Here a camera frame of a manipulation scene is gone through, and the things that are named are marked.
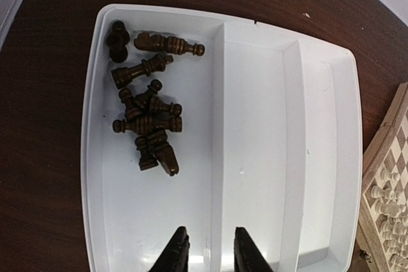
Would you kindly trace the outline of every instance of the dark wooden chess piece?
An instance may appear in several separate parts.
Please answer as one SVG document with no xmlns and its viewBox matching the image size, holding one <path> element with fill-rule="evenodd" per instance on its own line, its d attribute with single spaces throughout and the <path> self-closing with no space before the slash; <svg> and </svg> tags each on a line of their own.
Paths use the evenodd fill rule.
<svg viewBox="0 0 408 272">
<path fill-rule="evenodd" d="M 125 87 L 119 92 L 120 101 L 125 104 L 125 118 L 128 122 L 133 121 L 136 117 L 143 115 L 143 111 L 133 104 L 133 96 L 130 89 Z"/>
<path fill-rule="evenodd" d="M 165 130 L 159 130 L 147 136 L 147 141 L 152 146 L 154 155 L 159 160 L 163 169 L 167 174 L 173 176 L 179 173 L 179 164 L 173 147 L 167 142 L 167 139 Z"/>
<path fill-rule="evenodd" d="M 187 272 L 190 242 L 187 230 L 180 226 L 149 272 Z"/>
<path fill-rule="evenodd" d="M 184 39 L 176 38 L 175 36 L 169 36 L 167 38 L 160 34 L 150 36 L 147 32 L 140 33 L 133 43 L 137 49 L 145 51 L 165 51 L 169 54 L 179 55 L 191 52 L 193 55 L 198 56 L 202 56 L 205 52 L 204 45 L 190 45 Z"/>
<path fill-rule="evenodd" d="M 235 272 L 273 272 L 244 227 L 235 229 Z"/>
<path fill-rule="evenodd" d="M 125 120 L 115 120 L 112 124 L 116 133 L 133 131 L 137 135 L 147 135 L 157 130 L 170 130 L 171 132 L 182 131 L 181 117 L 172 117 L 168 120 L 161 120 L 150 115 L 137 117 L 135 121 L 126 122 Z"/>
<path fill-rule="evenodd" d="M 112 24 L 112 32 L 106 38 L 109 48 L 109 56 L 115 63 L 122 63 L 128 58 L 126 44 L 130 41 L 130 35 L 125 25 L 120 20 Z"/>
<path fill-rule="evenodd" d="M 121 89 L 132 82 L 133 79 L 139 76 L 150 76 L 156 71 L 165 71 L 166 65 L 172 63 L 173 57 L 171 55 L 156 54 L 150 60 L 142 60 L 142 63 L 130 68 L 121 67 L 112 71 L 112 77 L 115 81 L 116 87 Z"/>
<path fill-rule="evenodd" d="M 153 96 L 150 99 L 149 112 L 151 114 L 155 113 L 169 113 L 173 116 L 180 116 L 182 112 L 182 107 L 178 103 L 166 104 L 160 98 Z"/>
<path fill-rule="evenodd" d="M 149 109 L 149 101 L 151 97 L 157 95 L 157 93 L 163 88 L 163 84 L 159 80 L 152 80 L 147 86 L 147 90 L 143 94 L 138 94 L 133 99 L 133 103 L 137 105 L 141 110 L 147 111 Z"/>
<path fill-rule="evenodd" d="M 140 170 L 147 170 L 159 165 L 157 159 L 149 152 L 149 143 L 147 138 L 139 136 L 135 140 L 135 145 L 138 151 L 140 151 L 139 167 Z"/>
</svg>

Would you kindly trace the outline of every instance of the white plastic tray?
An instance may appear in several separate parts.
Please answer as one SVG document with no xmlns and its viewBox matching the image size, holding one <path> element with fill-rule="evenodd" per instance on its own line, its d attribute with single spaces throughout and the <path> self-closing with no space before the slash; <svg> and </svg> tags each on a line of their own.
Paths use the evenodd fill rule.
<svg viewBox="0 0 408 272">
<path fill-rule="evenodd" d="M 161 96 L 183 106 L 169 133 L 180 173 L 141 172 L 104 41 L 114 20 L 206 46 L 175 55 Z M 152 54 L 128 45 L 137 64 Z M 145 90 L 152 78 L 132 84 Z M 215 13 L 113 4 L 97 18 L 82 122 L 82 199 L 92 271 L 148 271 L 178 226 L 190 272 L 233 271 L 236 226 L 279 272 L 346 271 L 361 185 L 356 63 L 342 47 Z"/>
</svg>

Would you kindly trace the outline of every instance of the white chess piece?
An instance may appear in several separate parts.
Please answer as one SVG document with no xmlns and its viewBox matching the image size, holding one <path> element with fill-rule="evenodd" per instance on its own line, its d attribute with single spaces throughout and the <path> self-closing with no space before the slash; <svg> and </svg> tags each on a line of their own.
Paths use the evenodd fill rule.
<svg viewBox="0 0 408 272">
<path fill-rule="evenodd" d="M 404 269 L 408 268 L 408 260 L 401 256 L 393 255 L 393 257 L 391 257 L 390 262 L 398 267 L 401 267 Z"/>
<path fill-rule="evenodd" d="M 401 200 L 401 197 L 402 197 L 402 191 L 396 191 L 394 195 L 395 201 L 398 202 L 399 200 Z"/>
<path fill-rule="evenodd" d="M 383 190 L 378 186 L 373 186 L 371 188 L 371 196 L 374 199 L 377 199 L 378 197 L 383 197 L 387 200 L 393 199 L 395 197 L 395 191 L 392 189 L 386 189 Z"/>
<path fill-rule="evenodd" d="M 380 174 L 381 180 L 387 181 L 394 181 L 397 182 L 401 179 L 401 175 L 399 173 L 391 173 L 387 169 L 383 169 Z"/>
</svg>

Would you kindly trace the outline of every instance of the chessboard square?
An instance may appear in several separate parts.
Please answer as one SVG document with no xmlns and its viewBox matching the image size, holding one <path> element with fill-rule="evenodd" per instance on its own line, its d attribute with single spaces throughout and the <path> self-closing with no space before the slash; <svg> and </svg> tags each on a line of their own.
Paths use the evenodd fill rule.
<svg viewBox="0 0 408 272">
<path fill-rule="evenodd" d="M 401 154 L 401 147 L 397 138 L 394 138 L 393 143 L 391 144 L 391 151 L 393 152 L 394 159 L 397 160 Z"/>
<path fill-rule="evenodd" d="M 402 187 L 401 181 L 398 181 L 397 186 L 395 186 L 395 191 L 403 192 L 404 188 Z"/>
<path fill-rule="evenodd" d="M 404 130 L 404 134 L 408 136 L 408 119 L 406 116 L 402 118 L 401 128 Z"/>
<path fill-rule="evenodd" d="M 406 136 L 404 134 L 404 131 L 402 130 L 402 127 L 400 128 L 400 130 L 397 133 L 397 140 L 398 140 L 398 143 L 400 144 L 400 148 L 402 150 L 402 148 L 404 147 L 404 145 L 407 142 L 407 138 L 406 138 Z"/>
<path fill-rule="evenodd" d="M 401 153 L 400 157 L 397 160 L 398 172 L 401 174 L 404 171 L 404 169 L 406 169 L 406 167 L 407 167 L 407 164 L 405 162 L 404 155 Z"/>
<path fill-rule="evenodd" d="M 397 203 L 398 205 L 406 205 L 407 204 L 407 197 L 405 196 L 405 193 L 403 192 L 401 195 L 401 199 Z"/>
<path fill-rule="evenodd" d="M 395 161 L 393 152 L 390 150 L 390 151 L 388 151 L 388 154 L 387 154 L 387 156 L 386 156 L 386 158 L 384 160 L 385 169 L 387 169 L 389 172 L 392 172 L 393 168 L 395 166 L 395 163 L 396 163 L 396 161 Z"/>
<path fill-rule="evenodd" d="M 401 179 L 400 182 L 402 184 L 402 188 L 405 188 L 405 186 L 407 186 L 408 183 L 408 170 L 405 167 L 405 170 L 401 173 Z"/>
<path fill-rule="evenodd" d="M 408 161 L 408 144 L 406 141 L 404 147 L 402 148 L 402 154 L 404 155 L 404 159 Z"/>
<path fill-rule="evenodd" d="M 384 247 L 384 251 L 387 252 L 388 251 L 388 240 L 384 241 L 382 243 L 382 246 Z"/>
</svg>

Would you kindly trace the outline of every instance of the fallen chess piece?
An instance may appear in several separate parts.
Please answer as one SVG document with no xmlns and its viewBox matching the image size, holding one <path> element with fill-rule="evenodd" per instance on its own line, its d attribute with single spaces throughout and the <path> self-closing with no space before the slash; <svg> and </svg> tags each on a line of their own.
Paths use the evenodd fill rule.
<svg viewBox="0 0 408 272">
<path fill-rule="evenodd" d="M 147 138 L 139 136 L 135 140 L 137 151 L 140 152 L 139 168 L 140 170 L 148 170 L 159 165 L 157 159 L 149 152 L 149 143 Z"/>
<path fill-rule="evenodd" d="M 190 45 L 182 38 L 176 38 L 175 36 L 165 37 L 160 34 L 150 35 L 147 32 L 140 33 L 133 43 L 137 49 L 144 51 L 165 51 L 169 54 L 178 55 L 190 52 L 198 56 L 202 56 L 205 52 L 204 45 Z"/>
<path fill-rule="evenodd" d="M 128 58 L 126 45 L 130 41 L 130 36 L 126 31 L 125 24 L 120 20 L 114 22 L 111 28 L 112 32 L 106 38 L 109 56 L 115 63 L 122 63 Z"/>
<path fill-rule="evenodd" d="M 153 96 L 150 99 L 149 112 L 151 114 L 168 113 L 169 115 L 178 117 L 181 115 L 182 107 L 178 103 L 166 104 L 162 100 L 160 100 L 160 98 Z"/>
<path fill-rule="evenodd" d="M 125 133 L 133 131 L 137 135 L 148 135 L 157 130 L 170 130 L 171 132 L 182 132 L 183 123 L 181 117 L 172 117 L 168 120 L 161 120 L 150 115 L 137 117 L 135 121 L 115 120 L 112 124 L 113 131 Z"/>
<path fill-rule="evenodd" d="M 173 147 L 167 142 L 167 134 L 164 130 L 154 132 L 147 136 L 149 145 L 152 146 L 154 155 L 170 176 L 179 173 L 179 164 Z"/>
<path fill-rule="evenodd" d="M 139 76 L 150 76 L 156 71 L 165 71 L 166 65 L 172 63 L 173 57 L 171 55 L 156 54 L 149 60 L 142 60 L 142 63 L 130 68 L 121 67 L 112 70 L 112 77 L 118 89 L 121 89 L 130 84 L 133 79 Z"/>
</svg>

